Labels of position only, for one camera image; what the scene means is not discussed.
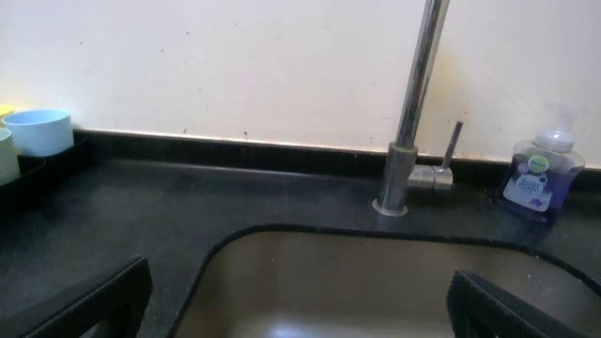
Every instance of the wall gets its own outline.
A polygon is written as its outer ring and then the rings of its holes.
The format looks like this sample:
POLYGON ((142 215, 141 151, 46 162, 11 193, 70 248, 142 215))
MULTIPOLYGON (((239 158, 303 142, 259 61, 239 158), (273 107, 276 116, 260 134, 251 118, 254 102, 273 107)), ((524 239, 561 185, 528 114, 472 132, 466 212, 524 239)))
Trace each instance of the wall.
MULTIPOLYGON (((80 128, 385 151, 424 1, 3 0, 0 101, 80 128)), ((452 0, 417 145, 507 161, 560 102, 601 167, 597 0, 452 0)))

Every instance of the soap bottle label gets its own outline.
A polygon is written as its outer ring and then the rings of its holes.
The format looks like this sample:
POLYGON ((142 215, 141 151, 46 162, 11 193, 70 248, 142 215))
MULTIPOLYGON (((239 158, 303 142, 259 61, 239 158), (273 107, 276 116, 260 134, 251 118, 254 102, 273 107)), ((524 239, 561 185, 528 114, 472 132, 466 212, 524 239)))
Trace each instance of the soap bottle label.
POLYGON ((551 189, 545 190, 548 184, 547 169, 548 160, 543 156, 532 156, 528 162, 520 163, 507 182, 503 196, 523 207, 547 211, 553 196, 551 189))

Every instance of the faucet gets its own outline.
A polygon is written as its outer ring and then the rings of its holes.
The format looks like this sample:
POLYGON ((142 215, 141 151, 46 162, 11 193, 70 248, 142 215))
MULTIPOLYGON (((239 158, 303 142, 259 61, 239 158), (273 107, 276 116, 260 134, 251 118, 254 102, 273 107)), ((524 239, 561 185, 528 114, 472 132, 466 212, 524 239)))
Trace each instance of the faucet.
POLYGON ((382 188, 378 198, 372 203, 378 212, 387 216, 398 217, 407 213, 405 199, 408 188, 448 191, 453 187, 453 172, 449 168, 449 162, 463 122, 457 121, 455 124, 441 166, 416 165, 417 147, 414 145, 448 7, 449 0, 427 0, 425 3, 398 133, 396 139, 389 144, 382 188))

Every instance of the yellow cup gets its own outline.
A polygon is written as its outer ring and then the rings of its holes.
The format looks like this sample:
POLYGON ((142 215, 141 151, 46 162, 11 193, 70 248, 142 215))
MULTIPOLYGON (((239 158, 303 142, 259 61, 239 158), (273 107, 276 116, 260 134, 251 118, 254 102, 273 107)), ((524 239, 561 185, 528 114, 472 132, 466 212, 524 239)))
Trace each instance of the yellow cup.
POLYGON ((5 116, 11 115, 12 113, 14 113, 14 109, 12 109, 11 106, 5 105, 5 104, 0 104, 0 128, 4 127, 4 123, 2 123, 2 119, 5 116))

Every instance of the sink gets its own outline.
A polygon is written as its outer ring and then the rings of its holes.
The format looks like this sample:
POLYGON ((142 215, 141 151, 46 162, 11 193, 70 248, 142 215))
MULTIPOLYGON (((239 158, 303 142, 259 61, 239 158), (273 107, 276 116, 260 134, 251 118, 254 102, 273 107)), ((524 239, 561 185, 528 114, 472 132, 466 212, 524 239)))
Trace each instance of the sink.
POLYGON ((239 238, 208 262, 175 337, 454 337, 453 273, 480 274, 572 330, 601 336, 601 299, 524 253, 297 232, 239 238))

